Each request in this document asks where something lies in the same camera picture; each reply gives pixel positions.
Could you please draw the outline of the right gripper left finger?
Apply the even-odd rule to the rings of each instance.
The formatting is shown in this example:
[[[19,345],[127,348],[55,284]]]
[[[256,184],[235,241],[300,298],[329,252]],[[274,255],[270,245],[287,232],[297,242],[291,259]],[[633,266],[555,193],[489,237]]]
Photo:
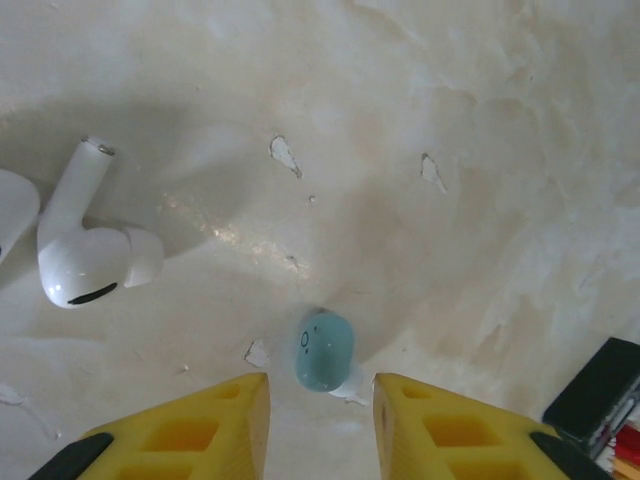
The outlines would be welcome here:
[[[36,479],[261,479],[270,426],[265,373],[104,424],[68,444]]]

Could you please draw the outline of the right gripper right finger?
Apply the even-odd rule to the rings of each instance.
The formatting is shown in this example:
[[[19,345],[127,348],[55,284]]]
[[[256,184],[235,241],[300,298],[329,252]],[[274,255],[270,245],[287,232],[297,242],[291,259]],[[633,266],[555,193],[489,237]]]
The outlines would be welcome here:
[[[415,379],[378,373],[373,417],[384,479],[607,479],[542,423]]]

